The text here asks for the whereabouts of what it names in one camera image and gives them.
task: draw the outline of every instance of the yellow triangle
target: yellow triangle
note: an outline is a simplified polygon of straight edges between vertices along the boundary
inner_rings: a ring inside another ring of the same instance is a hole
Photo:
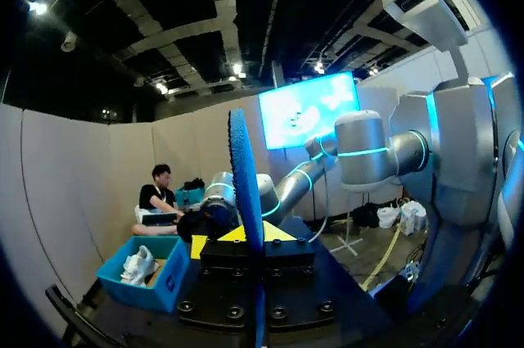
[[[204,235],[192,235],[191,243],[191,259],[199,260],[200,253],[204,246],[206,245],[207,236]]]
[[[285,233],[281,229],[275,227],[274,225],[268,223],[267,221],[262,221],[264,225],[264,241],[271,242],[274,239],[280,239],[282,241],[296,240],[289,233]],[[220,239],[222,242],[232,242],[234,240],[240,240],[241,242],[246,241],[246,232],[244,231],[244,226],[234,229],[230,233],[225,234]]]

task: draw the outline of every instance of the man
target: man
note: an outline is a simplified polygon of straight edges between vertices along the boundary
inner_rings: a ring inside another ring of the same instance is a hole
[[[153,169],[151,175],[153,184],[146,184],[140,190],[138,207],[151,211],[175,213],[178,219],[174,223],[178,222],[184,213],[174,207],[174,194],[168,189],[171,169],[166,164],[160,164]],[[147,227],[143,224],[135,224],[132,231],[133,234],[141,236],[176,235],[177,226]]]

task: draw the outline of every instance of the laptop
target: laptop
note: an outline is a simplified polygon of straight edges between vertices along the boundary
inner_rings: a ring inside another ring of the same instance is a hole
[[[174,221],[177,218],[178,218],[178,215],[176,213],[155,213],[155,214],[150,214],[150,215],[143,215],[142,224],[146,225],[147,227],[169,226],[169,225],[174,225],[175,224]]]

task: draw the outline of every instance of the yellow cable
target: yellow cable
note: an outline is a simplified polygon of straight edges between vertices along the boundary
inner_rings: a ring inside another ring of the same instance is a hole
[[[364,289],[365,291],[368,290],[368,285],[371,283],[371,281],[373,281],[373,279],[380,273],[382,267],[384,266],[384,264],[386,263],[386,261],[388,260],[388,258],[390,257],[391,255],[391,252],[393,251],[393,247],[395,246],[396,244],[396,240],[399,238],[399,233],[400,233],[400,224],[398,225],[398,227],[396,228],[396,231],[395,231],[395,235],[393,235],[393,238],[391,239],[391,242],[390,242],[390,245],[389,247],[387,247],[387,250],[386,252],[384,253],[384,256],[382,257],[382,259],[380,260],[380,262],[377,264],[377,266],[375,267],[375,269],[373,270],[373,272],[369,275],[369,277],[366,279],[366,281],[364,281],[364,284],[361,284],[360,287],[362,289]]]

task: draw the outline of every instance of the ceiling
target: ceiling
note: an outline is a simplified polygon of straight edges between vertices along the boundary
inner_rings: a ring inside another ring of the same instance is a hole
[[[169,98],[227,93],[271,85],[272,61],[287,83],[318,76],[320,57],[328,74],[352,70],[364,79],[427,45],[379,0],[39,1],[50,11],[25,16],[6,102],[82,120],[100,119],[105,107],[119,121],[133,109],[153,120],[152,107],[165,100],[159,82]],[[78,39],[63,52],[68,32]],[[231,81],[238,62],[246,77]]]

